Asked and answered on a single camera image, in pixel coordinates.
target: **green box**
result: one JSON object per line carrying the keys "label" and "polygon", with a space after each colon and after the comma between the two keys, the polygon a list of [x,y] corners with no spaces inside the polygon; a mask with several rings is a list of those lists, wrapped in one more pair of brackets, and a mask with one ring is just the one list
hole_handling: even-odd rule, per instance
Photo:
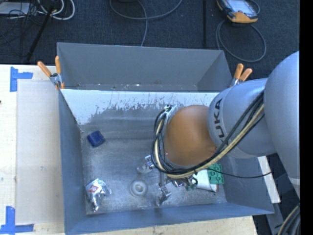
{"label": "green box", "polygon": [[209,166],[207,170],[207,174],[209,176],[209,180],[211,184],[222,185],[224,184],[224,177],[221,174],[222,165],[221,164],[212,164]]}

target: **bin floor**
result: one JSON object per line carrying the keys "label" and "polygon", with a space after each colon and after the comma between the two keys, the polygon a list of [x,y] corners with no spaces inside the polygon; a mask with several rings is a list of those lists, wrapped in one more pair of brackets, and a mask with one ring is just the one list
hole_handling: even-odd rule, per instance
{"label": "bin floor", "polygon": [[[112,194],[103,196],[100,208],[93,211],[92,204],[86,199],[87,214],[120,212],[125,210],[142,210],[159,208],[156,198],[159,194],[159,171],[153,169],[148,173],[138,173],[136,168],[143,165],[144,157],[150,154],[150,139],[106,139],[98,146],[92,147],[87,140],[88,133],[82,132],[82,156],[85,185],[99,178],[111,188]],[[143,180],[148,185],[144,196],[133,196],[130,185],[133,180]],[[172,195],[160,206],[187,206],[226,202],[223,186],[218,192],[204,189],[187,191],[184,186],[166,185]]]}

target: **cable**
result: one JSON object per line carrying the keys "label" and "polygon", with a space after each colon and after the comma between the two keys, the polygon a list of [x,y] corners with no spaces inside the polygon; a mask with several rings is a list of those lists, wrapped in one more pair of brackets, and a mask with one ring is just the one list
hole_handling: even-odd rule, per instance
{"label": "cable", "polygon": [[[249,111],[255,111],[255,105],[259,105],[260,104],[260,101],[263,100],[263,94],[264,94],[264,91],[260,92],[260,94],[253,100],[253,102],[246,108],[246,110],[244,111],[244,113],[240,116],[240,118],[237,120],[236,124],[233,126],[233,128],[230,130],[229,134],[227,135],[227,137],[224,139],[224,141],[222,142],[222,144],[216,149],[215,151],[215,154],[209,158],[208,160],[200,163],[199,165],[197,166],[194,166],[192,168],[189,168],[189,169],[175,169],[175,170],[172,170],[172,171],[166,171],[164,170],[164,168],[160,168],[157,164],[157,162],[154,160],[154,153],[156,154],[157,151],[155,151],[154,149],[156,148],[156,146],[153,147],[152,149],[152,152],[151,152],[151,158],[152,158],[152,162],[154,163],[155,167],[157,169],[159,169],[160,171],[162,172],[165,172],[165,173],[171,173],[171,174],[182,174],[182,173],[186,173],[186,172],[190,172],[190,171],[194,171],[196,172],[196,169],[200,168],[201,166],[203,165],[207,165],[209,162],[211,162],[213,159],[215,159],[216,156],[219,155],[219,153],[221,152],[221,150],[224,148],[224,146],[228,143],[229,139],[231,138],[231,136],[234,134],[234,132],[236,131],[236,129],[238,128],[238,126],[241,124],[241,122],[244,120],[244,118],[246,117],[246,115],[248,114]],[[171,109],[170,108],[167,108],[167,109],[164,109],[159,115],[158,117],[156,118],[156,121],[155,121],[155,127],[154,127],[154,132],[156,134],[156,138],[154,140],[154,142],[156,142],[156,139],[158,139],[158,134],[159,134],[159,131],[160,129],[157,129],[156,127],[156,124],[157,124],[157,120],[158,118],[165,118],[165,115],[162,116],[162,114],[164,114],[164,112],[166,111],[169,111]],[[258,119],[257,121],[254,122],[254,124],[251,126],[251,129],[254,127],[255,124],[257,124],[261,119]]]}
{"label": "cable", "polygon": [[[145,7],[143,7],[142,3],[139,0],[137,0],[137,1],[140,4],[140,6],[142,7],[142,9],[143,9],[143,12],[145,13],[145,17],[147,17],[147,13],[146,13]],[[148,31],[148,19],[146,19],[145,33],[143,35],[143,39],[142,39],[142,42],[141,42],[141,45],[140,45],[141,47],[143,46],[143,44],[145,42],[145,39],[146,39],[146,36],[147,36],[147,31]]]}
{"label": "cable", "polygon": [[292,210],[291,213],[287,216],[285,221],[283,222],[281,228],[279,229],[278,235],[283,235],[286,234],[285,232],[292,227],[292,230],[294,230],[293,234],[294,235],[295,231],[298,230],[298,226],[300,224],[300,203],[296,205],[296,207]]}
{"label": "cable", "polygon": [[144,11],[144,14],[145,14],[145,17],[144,17],[144,18],[128,17],[128,16],[125,16],[125,15],[119,13],[119,12],[116,11],[116,10],[114,9],[114,7],[112,6],[112,0],[110,0],[110,7],[111,7],[111,9],[112,9],[116,14],[120,15],[120,16],[123,17],[123,18],[133,19],[133,20],[145,20],[145,21],[146,21],[145,33],[144,33],[143,40],[142,40],[141,45],[140,45],[140,46],[142,47],[143,44],[144,44],[146,35],[147,35],[147,31],[148,31],[148,20],[150,20],[150,19],[157,19],[157,18],[161,18],[161,17],[165,17],[165,16],[171,14],[174,10],[176,10],[176,9],[180,6],[182,0],[180,0],[180,1],[178,2],[178,4],[177,4],[172,10],[170,10],[170,11],[164,13],[164,14],[161,14],[161,15],[158,15],[158,16],[152,16],[152,17],[147,17],[147,13],[146,13],[146,10],[145,10],[144,6],[142,5],[142,3],[141,3],[139,0],[137,0],[137,1],[138,1],[138,3],[140,4],[140,6],[142,7],[142,9],[143,9],[143,11]]}
{"label": "cable", "polygon": [[[54,19],[57,19],[57,20],[69,20],[69,19],[71,19],[71,18],[74,16],[74,14],[75,14],[75,4],[74,4],[74,1],[73,1],[73,0],[69,0],[70,3],[71,3],[71,6],[72,6],[72,13],[71,13],[68,17],[62,18],[62,17],[56,17],[56,16],[55,16],[55,15],[57,15],[57,14],[60,14],[60,13],[63,11],[64,7],[65,7],[64,0],[60,0],[60,1],[61,1],[61,4],[62,4],[61,9],[60,9],[59,11],[52,12],[52,13],[51,13],[51,17],[54,18]],[[41,4],[41,1],[40,1],[40,0],[37,0],[37,2],[39,3],[40,8],[43,10],[43,12],[42,12],[42,11],[39,11],[39,13],[41,13],[41,14],[47,14],[48,11],[43,7],[43,5]]]}
{"label": "cable", "polygon": [[164,13],[164,14],[157,15],[157,16],[152,16],[152,17],[144,17],[144,18],[128,17],[128,16],[125,16],[125,15],[119,13],[118,11],[116,11],[116,10],[113,8],[113,6],[112,6],[112,0],[110,0],[110,7],[111,7],[111,9],[112,9],[116,14],[120,15],[121,17],[128,18],[128,19],[133,19],[133,20],[149,20],[149,19],[157,19],[157,18],[165,17],[165,16],[171,14],[174,10],[176,10],[176,9],[180,6],[181,2],[182,2],[182,0],[180,0],[180,1],[178,2],[178,4],[177,4],[173,9],[171,9],[170,11],[168,11],[168,12],[166,12],[166,13]]}
{"label": "cable", "polygon": [[[254,0],[249,0],[249,1],[252,1],[253,3],[256,4],[256,6],[258,7],[258,10],[257,10],[257,13],[256,14],[259,14],[260,13],[260,6],[258,5],[257,2],[255,2]],[[266,47],[266,42],[265,42],[265,39],[263,37],[263,35],[261,34],[261,32],[254,26],[254,25],[250,25],[258,34],[259,36],[261,37],[262,39],[262,42],[263,42],[263,46],[264,46],[264,51],[263,51],[263,54],[261,55],[261,57],[255,59],[255,60],[247,60],[247,59],[243,59],[241,57],[238,57],[236,56],[235,54],[233,54],[225,45],[224,43],[222,42],[222,38],[221,38],[221,34],[220,34],[220,31],[221,31],[221,27],[222,25],[224,24],[225,20],[222,20],[218,26],[217,26],[217,29],[216,29],[216,43],[217,43],[217,47],[218,49],[220,49],[220,45],[219,45],[219,42],[222,44],[222,46],[224,47],[224,49],[230,54],[232,55],[233,57],[237,58],[238,60],[241,60],[241,61],[244,61],[244,62],[248,62],[248,63],[255,63],[255,62],[258,62],[260,61],[261,59],[264,58],[265,54],[266,54],[266,50],[267,50],[267,47]]]}
{"label": "cable", "polygon": [[163,127],[163,123],[165,121],[165,118],[162,117],[162,119],[159,121],[159,124],[158,124],[157,129],[156,129],[156,138],[153,142],[152,153],[151,153],[152,162],[154,163],[155,167],[158,170],[166,173],[166,175],[168,177],[174,178],[174,179],[190,177],[193,174],[196,174],[203,169],[207,169],[210,165],[212,165],[213,163],[215,163],[216,161],[221,159],[224,155],[226,155],[231,149],[233,149],[237,145],[237,143],[260,121],[259,116],[263,117],[263,115],[264,115],[264,104],[261,105],[261,107],[256,112],[256,114],[253,116],[251,121],[241,130],[241,132],[234,138],[234,140],[222,152],[219,152],[225,146],[225,144],[228,142],[227,139],[229,139],[231,137],[233,132],[236,130],[237,126],[243,120],[243,117],[248,113],[248,110],[250,110],[253,107],[253,105],[256,102],[258,102],[259,98],[262,97],[262,95],[263,95],[263,92],[261,92],[258,95],[258,97],[253,101],[253,103],[250,104],[250,106],[245,110],[245,112],[241,116],[240,120],[236,123],[236,125],[231,130],[231,132],[228,134],[228,136],[226,137],[224,142],[219,146],[215,155],[213,157],[211,157],[209,160],[199,164],[198,166],[193,167],[193,168],[189,168],[187,170],[179,170],[178,169],[178,170],[169,172],[169,171],[165,170],[164,166],[160,162],[159,150],[158,150],[158,142],[159,142],[158,138],[159,138],[160,130]]}
{"label": "cable", "polygon": [[214,170],[214,169],[211,169],[209,168],[208,170],[212,170],[212,171],[215,171],[215,172],[218,172],[220,174],[224,174],[224,175],[227,175],[227,176],[231,176],[231,177],[235,177],[235,178],[261,178],[261,177],[264,177],[264,176],[267,176],[267,175],[270,175],[272,172],[268,172],[268,173],[265,173],[265,174],[262,174],[262,175],[258,175],[258,176],[252,176],[252,177],[243,177],[243,176],[237,176],[237,175],[233,175],[233,174],[228,174],[228,173],[225,173],[225,172],[222,172],[222,171],[218,171],[218,170]]}

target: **gray bin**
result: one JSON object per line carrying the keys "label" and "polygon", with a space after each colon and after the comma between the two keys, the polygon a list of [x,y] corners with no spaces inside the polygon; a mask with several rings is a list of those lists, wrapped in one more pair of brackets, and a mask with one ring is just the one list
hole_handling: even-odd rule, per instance
{"label": "gray bin", "polygon": [[[58,43],[65,89],[59,91],[65,233],[84,234],[274,212],[263,178],[224,175],[217,193],[170,188],[154,204],[158,171],[138,174],[150,154],[153,123],[166,104],[210,102],[232,78],[220,50]],[[105,142],[91,147],[87,135],[100,130]],[[256,176],[257,158],[222,158],[224,172]],[[93,212],[85,185],[95,178],[112,189]],[[148,192],[130,194],[132,180]]]}

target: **kuka logo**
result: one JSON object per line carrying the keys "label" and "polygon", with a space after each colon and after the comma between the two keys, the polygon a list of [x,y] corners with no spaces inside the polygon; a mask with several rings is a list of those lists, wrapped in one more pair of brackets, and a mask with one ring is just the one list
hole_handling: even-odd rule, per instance
{"label": "kuka logo", "polygon": [[220,103],[221,103],[222,99],[223,99],[223,98],[221,98],[219,101],[216,102],[216,104],[215,104],[215,109],[217,109],[218,111],[214,113],[215,129],[218,130],[218,132],[219,132],[219,138],[221,139],[221,141],[223,141],[222,138],[225,137],[224,131],[223,131],[221,125],[220,125],[221,121],[220,121],[220,119],[219,119],[219,117],[220,117]]}

